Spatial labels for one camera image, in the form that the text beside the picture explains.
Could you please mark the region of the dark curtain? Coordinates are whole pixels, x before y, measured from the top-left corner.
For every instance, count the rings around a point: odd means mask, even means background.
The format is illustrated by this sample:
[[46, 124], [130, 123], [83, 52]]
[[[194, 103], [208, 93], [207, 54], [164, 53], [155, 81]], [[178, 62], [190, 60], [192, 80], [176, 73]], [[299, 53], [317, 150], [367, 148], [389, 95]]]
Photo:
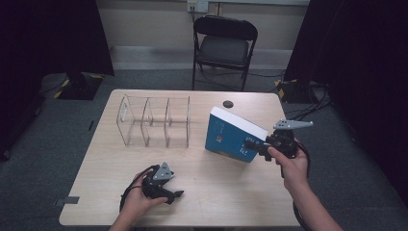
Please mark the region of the dark curtain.
[[53, 73], [114, 73], [96, 0], [0, 0], [0, 162]]
[[310, 0], [285, 78], [328, 85], [408, 206], [408, 0]]

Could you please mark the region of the clear acrylic book rack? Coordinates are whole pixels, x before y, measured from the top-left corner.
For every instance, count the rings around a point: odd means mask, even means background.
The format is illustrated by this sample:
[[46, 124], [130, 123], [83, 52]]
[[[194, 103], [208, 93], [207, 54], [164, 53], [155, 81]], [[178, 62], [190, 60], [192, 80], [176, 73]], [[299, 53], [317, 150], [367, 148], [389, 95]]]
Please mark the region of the clear acrylic book rack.
[[116, 125], [126, 146], [188, 148], [189, 97], [136, 97], [125, 94]]

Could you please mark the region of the blue book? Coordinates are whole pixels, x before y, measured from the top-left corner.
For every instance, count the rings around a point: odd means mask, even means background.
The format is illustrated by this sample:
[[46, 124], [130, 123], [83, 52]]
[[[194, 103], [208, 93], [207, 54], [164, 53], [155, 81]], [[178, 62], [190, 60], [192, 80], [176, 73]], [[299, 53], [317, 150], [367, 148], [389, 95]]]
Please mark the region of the blue book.
[[268, 131], [219, 107], [213, 107], [209, 116], [205, 148], [211, 152], [250, 163], [257, 151], [246, 148], [252, 141], [263, 144]]

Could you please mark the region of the black folding chair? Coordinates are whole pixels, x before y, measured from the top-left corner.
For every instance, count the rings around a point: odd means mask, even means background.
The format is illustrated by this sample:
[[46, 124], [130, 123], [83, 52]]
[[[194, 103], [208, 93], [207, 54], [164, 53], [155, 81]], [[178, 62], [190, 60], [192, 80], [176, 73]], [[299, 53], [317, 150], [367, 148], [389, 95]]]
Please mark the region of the black folding chair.
[[204, 15], [193, 22], [193, 62], [191, 88], [195, 89], [196, 69], [221, 67], [242, 72], [246, 78], [258, 38], [257, 28], [246, 20]]

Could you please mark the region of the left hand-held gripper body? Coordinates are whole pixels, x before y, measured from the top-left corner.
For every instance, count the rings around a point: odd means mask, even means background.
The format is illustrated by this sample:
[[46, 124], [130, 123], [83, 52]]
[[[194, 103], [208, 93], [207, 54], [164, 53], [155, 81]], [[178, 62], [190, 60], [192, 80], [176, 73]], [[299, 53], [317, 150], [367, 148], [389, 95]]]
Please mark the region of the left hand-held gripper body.
[[153, 166], [152, 171], [142, 181], [144, 195], [150, 198], [174, 198], [174, 193], [164, 188], [164, 185], [172, 178], [173, 172], [170, 170], [167, 162]]

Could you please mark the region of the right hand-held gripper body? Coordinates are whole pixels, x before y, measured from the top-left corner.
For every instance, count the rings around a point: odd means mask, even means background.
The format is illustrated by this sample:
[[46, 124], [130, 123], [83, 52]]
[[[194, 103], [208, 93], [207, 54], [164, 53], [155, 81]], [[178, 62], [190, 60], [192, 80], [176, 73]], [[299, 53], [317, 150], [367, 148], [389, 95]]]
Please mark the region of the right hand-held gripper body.
[[274, 131], [267, 137], [266, 143], [269, 143], [287, 158], [292, 159], [297, 153], [297, 142], [295, 141], [293, 130], [312, 127], [313, 125], [313, 121], [280, 119], [273, 125]]

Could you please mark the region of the person's left hand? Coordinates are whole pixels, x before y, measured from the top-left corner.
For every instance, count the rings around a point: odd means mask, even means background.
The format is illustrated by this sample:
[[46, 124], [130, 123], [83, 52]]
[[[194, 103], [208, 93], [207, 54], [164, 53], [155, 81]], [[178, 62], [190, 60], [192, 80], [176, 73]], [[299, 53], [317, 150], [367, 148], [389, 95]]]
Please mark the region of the person's left hand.
[[166, 197], [149, 198], [142, 192], [142, 180], [150, 172], [139, 173], [136, 176], [136, 182], [132, 184], [128, 192], [120, 214], [126, 219], [134, 222], [154, 206], [167, 202]]

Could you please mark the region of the person's right hand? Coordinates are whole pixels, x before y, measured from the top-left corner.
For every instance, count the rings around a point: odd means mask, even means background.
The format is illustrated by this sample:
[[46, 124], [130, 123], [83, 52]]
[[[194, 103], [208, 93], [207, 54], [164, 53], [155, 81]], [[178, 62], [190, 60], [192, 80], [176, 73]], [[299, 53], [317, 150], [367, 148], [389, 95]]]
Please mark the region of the person's right hand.
[[268, 149], [269, 155], [280, 165], [284, 175], [284, 186], [289, 192], [300, 191], [308, 186], [307, 155], [298, 149], [293, 159], [287, 158], [274, 147]]

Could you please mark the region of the black stand base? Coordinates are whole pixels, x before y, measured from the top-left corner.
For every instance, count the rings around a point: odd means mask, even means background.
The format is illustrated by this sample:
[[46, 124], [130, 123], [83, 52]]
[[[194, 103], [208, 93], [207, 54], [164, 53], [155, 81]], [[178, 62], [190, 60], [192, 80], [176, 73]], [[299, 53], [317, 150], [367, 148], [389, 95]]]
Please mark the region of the black stand base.
[[308, 83], [302, 83], [298, 80], [278, 80], [275, 81], [274, 84], [278, 96], [285, 103], [308, 104], [318, 102], [317, 97]]
[[55, 99], [92, 100], [96, 95], [104, 77], [99, 74], [73, 72], [67, 73]]

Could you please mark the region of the grey floor tape strip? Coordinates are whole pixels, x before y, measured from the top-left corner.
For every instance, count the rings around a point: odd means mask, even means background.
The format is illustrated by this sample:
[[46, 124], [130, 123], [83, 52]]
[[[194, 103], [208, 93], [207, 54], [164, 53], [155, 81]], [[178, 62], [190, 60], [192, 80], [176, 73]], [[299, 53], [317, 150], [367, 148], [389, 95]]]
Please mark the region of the grey floor tape strip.
[[65, 204], [77, 204], [79, 202], [79, 199], [79, 196], [66, 196], [64, 198], [57, 199], [54, 205], [63, 207]]

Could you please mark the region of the white wall outlet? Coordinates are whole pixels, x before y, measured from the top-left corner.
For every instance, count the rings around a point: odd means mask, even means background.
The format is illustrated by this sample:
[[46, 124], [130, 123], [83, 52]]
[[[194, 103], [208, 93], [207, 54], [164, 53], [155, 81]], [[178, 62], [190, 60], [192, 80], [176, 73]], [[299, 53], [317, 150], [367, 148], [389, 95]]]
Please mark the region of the white wall outlet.
[[206, 13], [209, 10], [208, 0], [188, 0], [187, 11], [190, 13]]

